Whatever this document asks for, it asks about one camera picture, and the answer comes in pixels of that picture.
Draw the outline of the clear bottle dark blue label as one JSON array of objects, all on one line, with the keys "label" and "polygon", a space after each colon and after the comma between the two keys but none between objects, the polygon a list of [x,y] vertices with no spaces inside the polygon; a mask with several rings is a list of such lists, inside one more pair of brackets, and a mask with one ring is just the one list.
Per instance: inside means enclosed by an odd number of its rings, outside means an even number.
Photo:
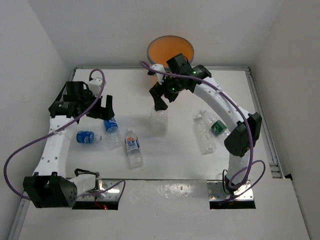
[{"label": "clear bottle dark blue label", "polygon": [[104,120],[104,129],[106,132],[106,141],[110,149],[116,149],[122,145],[119,126],[114,117],[110,120]]}]

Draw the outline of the clear square bottle white cap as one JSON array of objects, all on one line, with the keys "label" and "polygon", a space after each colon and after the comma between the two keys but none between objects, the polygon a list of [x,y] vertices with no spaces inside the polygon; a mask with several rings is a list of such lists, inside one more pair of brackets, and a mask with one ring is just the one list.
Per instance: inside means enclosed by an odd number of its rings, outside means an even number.
[{"label": "clear square bottle white cap", "polygon": [[168,111],[156,110],[153,105],[150,111],[150,130],[155,137],[164,137],[168,132]]}]

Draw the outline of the clear bottle green label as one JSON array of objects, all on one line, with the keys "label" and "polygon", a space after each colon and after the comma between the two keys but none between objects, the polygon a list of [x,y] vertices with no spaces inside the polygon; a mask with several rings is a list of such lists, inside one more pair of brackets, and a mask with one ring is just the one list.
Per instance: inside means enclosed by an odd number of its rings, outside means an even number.
[{"label": "clear bottle green label", "polygon": [[227,132],[227,126],[213,113],[207,110],[200,110],[205,124],[215,136],[221,136]]}]

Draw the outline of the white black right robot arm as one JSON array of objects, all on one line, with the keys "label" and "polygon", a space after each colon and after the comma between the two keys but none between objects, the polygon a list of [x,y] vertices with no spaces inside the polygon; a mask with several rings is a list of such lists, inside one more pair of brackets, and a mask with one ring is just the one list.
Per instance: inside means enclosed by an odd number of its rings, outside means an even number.
[{"label": "white black right robot arm", "polygon": [[183,54],[172,57],[166,63],[168,71],[161,64],[140,63],[150,76],[157,77],[157,83],[149,91],[154,109],[166,110],[168,106],[163,99],[173,102],[181,91],[188,90],[218,114],[230,132],[223,142],[229,152],[223,188],[226,194],[234,195],[247,182],[254,163],[254,147],[260,137],[262,125],[261,115],[240,107],[218,86],[206,67],[201,64],[191,66]]}]

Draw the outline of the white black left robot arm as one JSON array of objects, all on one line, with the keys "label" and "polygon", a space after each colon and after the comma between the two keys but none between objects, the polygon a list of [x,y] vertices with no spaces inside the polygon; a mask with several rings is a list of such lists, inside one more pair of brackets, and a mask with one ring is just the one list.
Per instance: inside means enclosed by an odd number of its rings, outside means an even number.
[{"label": "white black left robot arm", "polygon": [[49,137],[32,176],[23,180],[24,191],[36,208],[72,208],[82,194],[102,191],[102,179],[96,171],[85,170],[74,178],[66,177],[66,162],[78,117],[110,120],[115,115],[111,95],[102,106],[102,87],[101,78],[88,83],[68,81],[49,107]]}]

